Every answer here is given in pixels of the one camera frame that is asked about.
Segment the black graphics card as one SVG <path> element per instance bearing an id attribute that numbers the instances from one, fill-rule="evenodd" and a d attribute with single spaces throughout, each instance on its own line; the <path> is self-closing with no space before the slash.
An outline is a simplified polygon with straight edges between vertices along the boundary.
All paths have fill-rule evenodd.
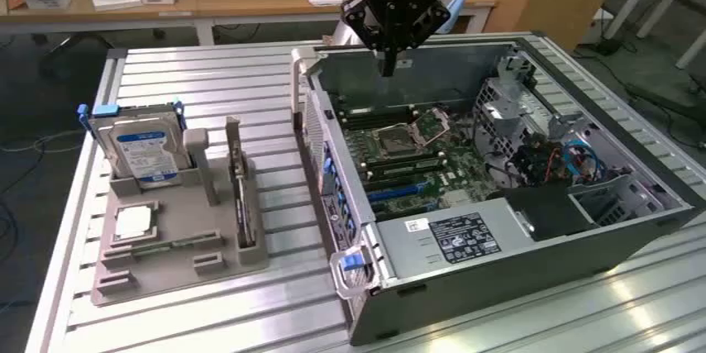
<path id="1" fill-rule="evenodd" d="M 235 200 L 239 247 L 255 246 L 256 237 L 251 225 L 251 211 L 246 186 L 250 181 L 250 165 L 242 148 L 239 134 L 240 120 L 235 116 L 226 118 L 226 141 L 228 145 L 228 174 Z"/>

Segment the black RAM slot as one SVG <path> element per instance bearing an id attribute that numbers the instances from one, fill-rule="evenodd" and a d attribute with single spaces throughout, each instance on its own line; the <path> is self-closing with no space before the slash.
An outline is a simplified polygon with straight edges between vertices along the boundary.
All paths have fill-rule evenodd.
<path id="1" fill-rule="evenodd" d="M 411 118 L 413 111 L 407 107 L 379 107 L 358 108 L 339 112 L 341 118 L 353 119 L 394 119 L 407 120 Z"/>
<path id="2" fill-rule="evenodd" d="M 351 131 L 377 129 L 386 126 L 394 126 L 399 123 L 407 124 L 413 116 L 407 114 L 385 114 L 385 115 L 353 115 L 341 120 L 341 125 Z"/>

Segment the silver metal disk bay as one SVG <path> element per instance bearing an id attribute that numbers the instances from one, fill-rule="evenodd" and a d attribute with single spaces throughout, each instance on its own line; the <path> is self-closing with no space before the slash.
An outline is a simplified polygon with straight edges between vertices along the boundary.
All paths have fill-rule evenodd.
<path id="1" fill-rule="evenodd" d="M 550 109 L 531 91 L 535 65 L 522 55 L 499 59 L 495 75 L 486 78 L 474 100 L 470 127 L 477 149 L 510 156 L 521 145 L 550 139 Z"/>

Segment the CPU socket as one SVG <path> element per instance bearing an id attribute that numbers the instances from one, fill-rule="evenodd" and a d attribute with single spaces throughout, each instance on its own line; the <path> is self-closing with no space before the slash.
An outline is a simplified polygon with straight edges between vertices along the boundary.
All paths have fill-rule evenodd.
<path id="1" fill-rule="evenodd" d="M 417 142 L 406 126 L 390 126 L 374 132 L 382 153 L 389 157 L 413 155 L 418 152 Z"/>

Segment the white box with red button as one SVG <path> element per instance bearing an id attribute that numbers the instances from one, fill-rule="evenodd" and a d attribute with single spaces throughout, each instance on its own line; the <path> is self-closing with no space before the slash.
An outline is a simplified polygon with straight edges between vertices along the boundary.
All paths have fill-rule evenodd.
<path id="1" fill-rule="evenodd" d="M 593 45 L 601 42 L 602 37 L 607 33 L 607 28 L 613 22 L 614 15 L 601 8 L 593 17 L 589 25 L 589 30 L 582 38 L 582 45 Z"/>

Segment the green motherboard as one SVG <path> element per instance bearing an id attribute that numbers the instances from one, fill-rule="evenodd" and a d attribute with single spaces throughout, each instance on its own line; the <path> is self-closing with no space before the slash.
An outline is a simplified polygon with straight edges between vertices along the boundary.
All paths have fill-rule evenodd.
<path id="1" fill-rule="evenodd" d="M 450 131 L 446 132 L 429 146 L 419 144 L 418 152 L 413 155 L 443 152 L 447 156 L 443 165 L 425 169 L 401 169 L 386 172 L 371 172 L 362 169 L 361 164 L 367 161 L 381 161 L 397 157 L 389 157 L 382 153 L 379 143 L 374 137 L 374 132 L 390 126 L 351 131 L 341 126 L 342 134 L 350 151 L 355 170 L 367 194 L 401 188 L 413 184 L 423 186 L 423 190 L 402 198 L 394 198 L 375 203 L 370 203 L 373 214 L 378 221 L 389 221 L 395 218 L 407 217 L 421 213 L 446 209 L 442 203 L 442 196 L 446 192 L 465 189 L 471 203 L 479 203 L 490 198 L 495 198 L 499 190 L 506 188 L 513 181 L 511 177 L 493 164 L 494 152 L 483 152 L 477 149 L 471 139 L 470 127 L 473 126 L 474 114 L 469 107 L 461 103 L 437 102 L 426 104 L 407 104 L 413 111 L 410 123 L 399 123 L 394 126 L 406 126 L 410 130 L 413 122 L 433 108 L 438 107 L 449 115 Z"/>

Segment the blue expansion slot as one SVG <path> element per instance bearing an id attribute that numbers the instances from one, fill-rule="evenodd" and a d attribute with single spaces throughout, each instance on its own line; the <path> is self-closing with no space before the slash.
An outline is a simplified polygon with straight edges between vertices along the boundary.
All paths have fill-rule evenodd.
<path id="1" fill-rule="evenodd" d="M 371 203 L 385 201 L 394 198 L 402 198 L 418 194 L 423 190 L 423 186 L 413 184 L 401 188 L 386 191 L 373 192 L 367 194 L 367 200 Z"/>

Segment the black metal stand foot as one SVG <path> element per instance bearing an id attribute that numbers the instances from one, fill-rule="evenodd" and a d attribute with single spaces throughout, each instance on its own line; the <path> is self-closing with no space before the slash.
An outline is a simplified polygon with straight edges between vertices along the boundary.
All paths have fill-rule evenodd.
<path id="1" fill-rule="evenodd" d="M 706 123 L 706 98 L 688 94 L 680 88 L 642 88 L 629 84 L 626 91 L 631 98 L 639 98 L 680 115 Z"/>

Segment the hard disk in blue caddy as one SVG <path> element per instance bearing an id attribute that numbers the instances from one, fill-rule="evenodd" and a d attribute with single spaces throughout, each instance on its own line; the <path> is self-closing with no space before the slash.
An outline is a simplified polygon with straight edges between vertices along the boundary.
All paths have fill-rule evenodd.
<path id="1" fill-rule="evenodd" d="M 79 105 L 79 122 L 99 143 L 116 179 L 135 179 L 140 188 L 182 182 L 179 173 L 192 168 L 183 146 L 183 111 L 179 101 L 146 106 Z"/>

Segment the black chair base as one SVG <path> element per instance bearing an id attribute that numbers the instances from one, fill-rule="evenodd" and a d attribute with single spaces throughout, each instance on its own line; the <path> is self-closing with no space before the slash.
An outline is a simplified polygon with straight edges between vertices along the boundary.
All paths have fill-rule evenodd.
<path id="1" fill-rule="evenodd" d="M 107 60 L 123 59 L 126 47 L 107 37 L 107 34 L 132 35 L 132 30 L 80 31 L 67 37 L 42 56 L 38 74 L 46 80 L 67 80 L 72 77 L 98 73 Z"/>

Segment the wooden desk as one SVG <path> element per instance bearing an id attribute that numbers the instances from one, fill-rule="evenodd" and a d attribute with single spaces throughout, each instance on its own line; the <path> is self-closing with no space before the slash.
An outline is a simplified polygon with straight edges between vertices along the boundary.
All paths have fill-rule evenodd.
<path id="1" fill-rule="evenodd" d="M 92 0 L 72 0 L 68 8 L 10 10 L 0 0 L 0 34 L 119 31 L 147 28 L 191 27 L 200 45 L 214 44 L 214 27 L 227 24 L 337 21 L 337 6 L 315 6 L 308 0 L 178 0 L 175 4 L 148 5 L 99 12 Z"/>

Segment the grey plastic disk bay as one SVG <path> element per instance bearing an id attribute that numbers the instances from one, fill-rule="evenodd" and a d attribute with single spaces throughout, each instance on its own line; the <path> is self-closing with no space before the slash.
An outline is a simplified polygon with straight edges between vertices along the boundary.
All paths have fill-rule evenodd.
<path id="1" fill-rule="evenodd" d="M 651 216 L 665 210 L 655 195 L 630 174 L 598 184 L 574 185 L 569 188 L 569 195 L 581 206 L 582 213 L 599 227 Z"/>

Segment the grey power supply unit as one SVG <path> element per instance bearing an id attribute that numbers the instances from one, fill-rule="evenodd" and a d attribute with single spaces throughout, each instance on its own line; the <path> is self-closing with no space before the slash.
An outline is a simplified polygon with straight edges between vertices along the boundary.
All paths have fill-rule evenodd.
<path id="1" fill-rule="evenodd" d="M 463 269 L 535 245 L 503 198 L 379 222 L 377 239 L 397 279 Z"/>

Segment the grey plastic parts rack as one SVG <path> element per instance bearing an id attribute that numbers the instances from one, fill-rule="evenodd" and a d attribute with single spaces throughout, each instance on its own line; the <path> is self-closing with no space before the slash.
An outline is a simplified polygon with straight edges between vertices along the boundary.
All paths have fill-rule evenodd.
<path id="1" fill-rule="evenodd" d="M 226 156 L 208 159 L 207 132 L 187 129 L 192 159 L 178 169 L 160 132 L 118 140 L 130 178 L 114 177 L 92 282 L 103 307 L 184 289 L 267 267 L 256 165 L 239 120 L 226 120 Z"/>

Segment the silver CPU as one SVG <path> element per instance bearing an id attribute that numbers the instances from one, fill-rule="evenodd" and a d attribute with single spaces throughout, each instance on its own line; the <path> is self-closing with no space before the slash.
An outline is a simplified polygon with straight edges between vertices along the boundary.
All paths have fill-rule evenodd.
<path id="1" fill-rule="evenodd" d="M 118 211 L 114 240 L 147 236 L 152 227 L 152 209 L 148 206 L 122 208 Z"/>

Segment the green RAM stick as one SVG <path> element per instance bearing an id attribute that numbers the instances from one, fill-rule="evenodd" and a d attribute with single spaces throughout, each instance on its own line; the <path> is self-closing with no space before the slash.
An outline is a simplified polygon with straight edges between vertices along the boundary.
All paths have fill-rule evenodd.
<path id="1" fill-rule="evenodd" d="M 139 246 L 131 249 L 131 254 L 135 256 L 151 255 L 170 250 L 179 250 L 186 248 L 207 248 L 211 245 L 219 245 L 220 237 L 210 238 L 188 238 L 174 241 L 158 242 L 146 246 Z"/>

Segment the open black PC case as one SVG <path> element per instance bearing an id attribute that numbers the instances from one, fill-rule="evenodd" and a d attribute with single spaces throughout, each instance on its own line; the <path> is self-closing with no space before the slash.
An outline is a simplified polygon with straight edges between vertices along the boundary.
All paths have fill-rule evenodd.
<path id="1" fill-rule="evenodd" d="M 550 139 L 521 145 L 491 162 L 507 188 L 598 184 L 630 174 L 665 205 L 651 216 L 545 241 L 509 256 L 442 274 L 391 277 L 377 220 L 338 122 L 341 109 L 474 100 L 499 59 L 534 65 L 533 92 L 550 109 Z M 431 41 L 406 51 L 383 77 L 361 45 L 310 45 L 292 53 L 294 127 L 308 191 L 350 341 L 361 346 L 527 294 L 613 270 L 659 237 L 706 213 L 706 170 L 649 127 L 611 90 L 547 39 L 478 35 Z M 361 253 L 366 266 L 343 271 Z"/>

